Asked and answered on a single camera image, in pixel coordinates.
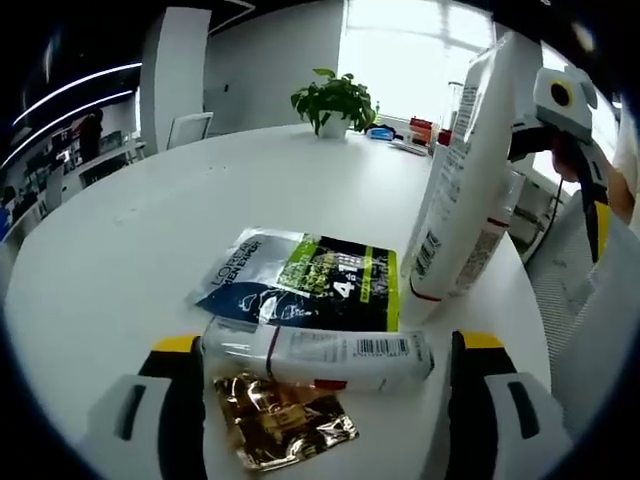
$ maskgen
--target gold foil packet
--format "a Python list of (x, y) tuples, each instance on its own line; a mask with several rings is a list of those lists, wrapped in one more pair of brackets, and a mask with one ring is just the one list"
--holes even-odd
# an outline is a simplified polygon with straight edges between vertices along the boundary
[(231, 443), (245, 468), (266, 472), (352, 440), (358, 431), (331, 393), (243, 373), (216, 380)]

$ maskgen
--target red stripe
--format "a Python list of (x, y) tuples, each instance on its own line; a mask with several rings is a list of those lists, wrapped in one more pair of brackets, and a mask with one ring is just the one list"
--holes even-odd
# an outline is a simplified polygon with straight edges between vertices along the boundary
[(497, 225), (498, 227), (502, 227), (502, 228), (509, 227), (508, 223), (501, 222), (500, 220), (496, 220), (495, 218), (491, 218), (491, 217), (487, 218), (487, 222), (493, 223), (494, 225)]
[(267, 374), (273, 379), (273, 373), (271, 373), (271, 355), (276, 348), (276, 342), (278, 341), (278, 335), (280, 335), (280, 326), (276, 327), (276, 331), (271, 337), (271, 344), (269, 345), (269, 351), (267, 352)]
[(441, 302), (441, 298), (430, 297), (429, 295), (422, 295), (416, 292), (415, 288), (413, 288), (413, 282), (409, 279), (409, 287), (411, 287), (411, 293), (413, 293), (416, 297), (421, 298), (422, 300), (428, 300), (430, 302)]

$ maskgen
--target white flower pot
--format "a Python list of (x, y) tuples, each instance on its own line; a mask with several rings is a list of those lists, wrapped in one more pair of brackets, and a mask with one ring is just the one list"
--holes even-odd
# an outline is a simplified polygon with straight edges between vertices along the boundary
[(329, 117), (329, 120), (327, 120), (327, 123), (320, 125), (318, 136), (320, 138), (343, 139), (347, 133), (349, 125), (351, 125), (351, 118), (347, 117), (343, 119), (342, 112), (325, 112), (323, 110), (320, 111), (320, 120), (322, 120), (325, 113), (330, 113), (331, 116)]

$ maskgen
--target led light strip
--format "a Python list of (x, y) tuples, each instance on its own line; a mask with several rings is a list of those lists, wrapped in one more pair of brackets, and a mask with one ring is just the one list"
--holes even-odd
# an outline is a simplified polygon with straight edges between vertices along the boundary
[(22, 150), (24, 147), (26, 147), (29, 143), (31, 143), (31, 141), (34, 138), (36, 138), (38, 135), (40, 135), (44, 131), (46, 131), (46, 130), (50, 129), (51, 127), (53, 127), (56, 123), (60, 123), (64, 119), (69, 118), (70, 116), (75, 115), (76, 113), (81, 112), (82, 110), (86, 110), (87, 108), (91, 108), (91, 107), (93, 107), (95, 105), (98, 105), (99, 103), (108, 102), (109, 100), (113, 100), (114, 98), (123, 97), (123, 96), (129, 95), (131, 93), (133, 93), (133, 90), (127, 90), (126, 92), (120, 92), (120, 93), (116, 93), (115, 95), (110, 95), (108, 97), (101, 98), (100, 100), (96, 100), (95, 102), (87, 103), (86, 105), (84, 105), (84, 106), (82, 106), (80, 108), (76, 108), (75, 110), (73, 110), (73, 111), (61, 116), (57, 120), (54, 120), (49, 125), (47, 125), (46, 127), (41, 128), (36, 133), (31, 135), (27, 140), (25, 140), (18, 148), (16, 148), (11, 153), (11, 155), (9, 155), (7, 157), (7, 159), (4, 162), (2, 162), (2, 165), (0, 165), (0, 168), (3, 168), (7, 164), (7, 162), (9, 160), (11, 160), (20, 150)]
[(48, 102), (49, 100), (51, 100), (56, 95), (58, 95), (58, 94), (60, 94), (62, 92), (65, 92), (65, 91), (69, 90), (70, 88), (75, 87), (76, 85), (80, 85), (81, 83), (88, 82), (89, 80), (93, 80), (94, 78), (102, 77), (103, 75), (108, 75), (110, 73), (120, 72), (122, 70), (127, 70), (129, 68), (138, 68), (138, 67), (141, 67), (141, 66), (142, 66), (142, 63), (130, 63), (128, 65), (122, 65), (120, 67), (115, 67), (115, 68), (110, 68), (108, 70), (103, 70), (102, 72), (93, 73), (93, 74), (91, 74), (91, 75), (89, 75), (87, 77), (81, 78), (80, 80), (76, 80), (75, 82), (71, 82), (70, 84), (65, 85), (64, 87), (59, 88), (55, 92), (51, 92), (46, 97), (38, 100), (36, 103), (31, 105), (24, 112), (22, 112), (18, 118), (16, 118), (13, 121), (11, 126), (15, 126), (15, 124), (18, 123), (25, 115), (28, 115), (29, 113), (33, 112), (36, 108), (38, 108), (41, 105), (43, 105), (44, 103)]

